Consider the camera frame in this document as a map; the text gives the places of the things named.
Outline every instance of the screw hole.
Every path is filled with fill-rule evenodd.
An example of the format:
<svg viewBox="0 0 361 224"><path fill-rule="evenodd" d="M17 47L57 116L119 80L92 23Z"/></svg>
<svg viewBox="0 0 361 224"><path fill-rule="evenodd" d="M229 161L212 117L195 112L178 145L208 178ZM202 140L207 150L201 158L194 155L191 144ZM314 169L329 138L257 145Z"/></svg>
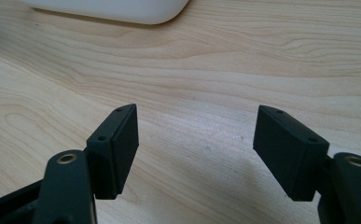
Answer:
<svg viewBox="0 0 361 224"><path fill-rule="evenodd" d="M345 157L345 160L347 160L351 165L361 167L361 158L354 156L347 156Z"/></svg>
<svg viewBox="0 0 361 224"><path fill-rule="evenodd" d="M66 155L63 155L61 156L57 162L59 164L66 164L66 163L70 163L72 161L75 161L77 159L77 155L74 154L74 153L71 153L71 154L66 154Z"/></svg>
<svg viewBox="0 0 361 224"><path fill-rule="evenodd" d="M316 143L316 142L317 142L317 140L316 140L315 138L308 138L308 140L309 140L310 142L313 142L313 143Z"/></svg>
<svg viewBox="0 0 361 224"><path fill-rule="evenodd" d="M100 137L98 137L98 140L99 140L99 141L104 141L105 139L106 139L105 136L100 136Z"/></svg>

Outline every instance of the black plastic part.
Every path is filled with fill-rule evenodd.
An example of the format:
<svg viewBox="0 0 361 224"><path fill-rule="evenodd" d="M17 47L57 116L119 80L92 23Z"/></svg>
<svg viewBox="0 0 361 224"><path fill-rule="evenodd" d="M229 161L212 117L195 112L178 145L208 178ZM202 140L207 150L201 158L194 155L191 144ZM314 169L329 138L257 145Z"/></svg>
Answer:
<svg viewBox="0 0 361 224"><path fill-rule="evenodd" d="M336 154L330 173L346 223L361 224L361 157Z"/></svg>
<svg viewBox="0 0 361 224"><path fill-rule="evenodd" d="M331 179L331 166L333 160L326 156L324 164L319 166L319 184L317 191L322 195L317 206L321 224L343 224L345 215Z"/></svg>
<svg viewBox="0 0 361 224"><path fill-rule="evenodd" d="M293 201L310 202L329 143L282 110L258 108L254 150Z"/></svg>
<svg viewBox="0 0 361 224"><path fill-rule="evenodd" d="M83 151L64 151L49 160L33 223L96 223L90 174Z"/></svg>
<svg viewBox="0 0 361 224"><path fill-rule="evenodd" d="M114 110L90 136L85 151L96 199L122 193L138 146L136 105Z"/></svg>
<svg viewBox="0 0 361 224"><path fill-rule="evenodd" d="M41 181L0 198L0 224L31 223Z"/></svg>

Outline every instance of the wood grain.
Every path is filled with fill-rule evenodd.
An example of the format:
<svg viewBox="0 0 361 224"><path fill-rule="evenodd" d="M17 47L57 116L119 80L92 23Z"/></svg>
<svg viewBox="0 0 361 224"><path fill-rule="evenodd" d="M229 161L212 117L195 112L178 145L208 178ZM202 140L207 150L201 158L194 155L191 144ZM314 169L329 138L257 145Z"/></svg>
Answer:
<svg viewBox="0 0 361 224"><path fill-rule="evenodd" d="M0 197L129 103L140 147L99 223L318 223L252 149L257 107L361 155L361 1L191 0L144 26L0 0Z"/></svg>

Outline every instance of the white object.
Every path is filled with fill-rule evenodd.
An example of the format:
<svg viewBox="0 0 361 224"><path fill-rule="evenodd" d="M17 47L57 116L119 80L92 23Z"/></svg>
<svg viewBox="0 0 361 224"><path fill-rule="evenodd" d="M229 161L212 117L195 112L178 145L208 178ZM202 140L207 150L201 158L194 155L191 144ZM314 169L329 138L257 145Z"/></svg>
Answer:
<svg viewBox="0 0 361 224"><path fill-rule="evenodd" d="M174 18L188 0L22 0L31 7L142 24Z"/></svg>

